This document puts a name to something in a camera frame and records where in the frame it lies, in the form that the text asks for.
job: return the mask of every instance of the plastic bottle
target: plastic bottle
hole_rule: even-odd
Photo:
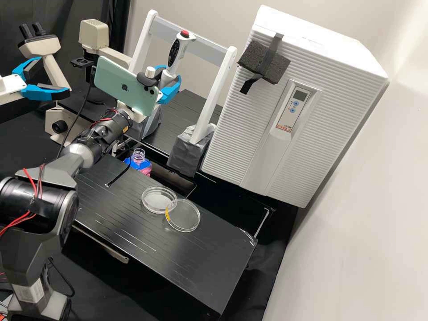
[[[131,156],[127,157],[123,161],[125,164],[129,164],[131,161],[131,167],[137,171],[142,172],[144,175],[150,176],[152,172],[152,163],[145,158],[146,152],[142,148],[136,148]]]

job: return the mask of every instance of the control panel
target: control panel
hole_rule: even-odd
[[[311,92],[309,90],[296,86],[285,105],[280,120],[276,124],[276,128],[291,132],[310,95]]]

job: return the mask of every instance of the smartphone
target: smartphone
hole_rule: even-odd
[[[135,74],[102,56],[98,58],[94,84],[144,116],[152,114],[159,94],[156,86],[144,86]]]

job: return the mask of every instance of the red button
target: red button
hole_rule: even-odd
[[[189,32],[187,30],[182,30],[180,32],[180,34],[184,37],[184,38],[189,38]]]

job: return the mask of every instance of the petri dish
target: petri dish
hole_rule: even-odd
[[[201,221],[198,208],[188,199],[175,199],[168,205],[165,212],[168,223],[180,232],[191,232],[195,230]]]
[[[152,186],[141,195],[141,201],[146,209],[152,213],[164,214],[165,208],[173,210],[171,202],[177,199],[177,195],[167,187]]]

